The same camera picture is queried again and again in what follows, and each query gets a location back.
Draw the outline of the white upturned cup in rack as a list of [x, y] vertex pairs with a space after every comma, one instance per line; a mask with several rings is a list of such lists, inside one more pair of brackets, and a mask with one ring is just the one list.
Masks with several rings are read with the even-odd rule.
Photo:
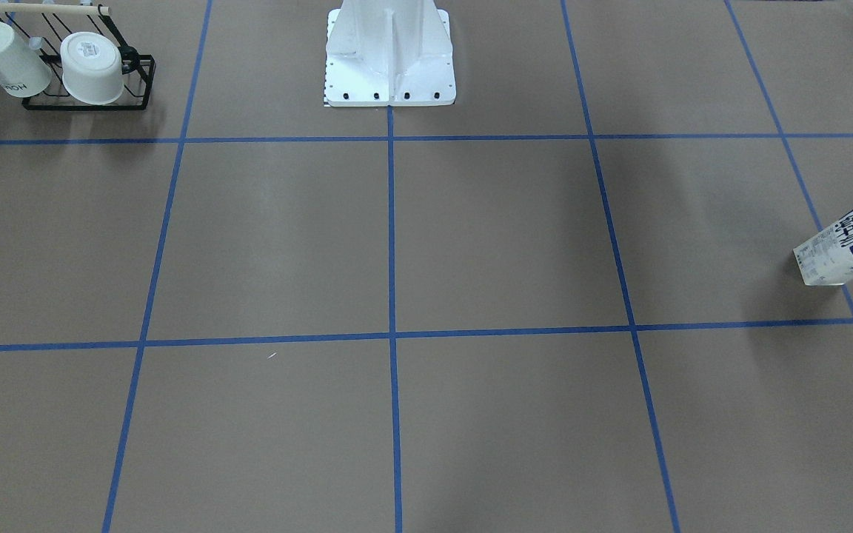
[[72, 33], [61, 41], [61, 80], [69, 95], [91, 105], [112, 104], [123, 94], [122, 56], [99, 33]]

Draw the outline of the white mug with lettering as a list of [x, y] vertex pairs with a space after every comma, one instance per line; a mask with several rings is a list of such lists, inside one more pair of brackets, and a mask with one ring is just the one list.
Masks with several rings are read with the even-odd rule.
[[50, 87], [52, 71], [19, 34], [0, 21], [0, 87], [15, 98], [30, 98]]

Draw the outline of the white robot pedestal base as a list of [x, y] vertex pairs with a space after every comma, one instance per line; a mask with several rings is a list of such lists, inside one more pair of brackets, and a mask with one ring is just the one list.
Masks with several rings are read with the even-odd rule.
[[450, 17], [433, 1], [344, 1], [327, 14], [323, 102], [450, 106], [457, 98]]

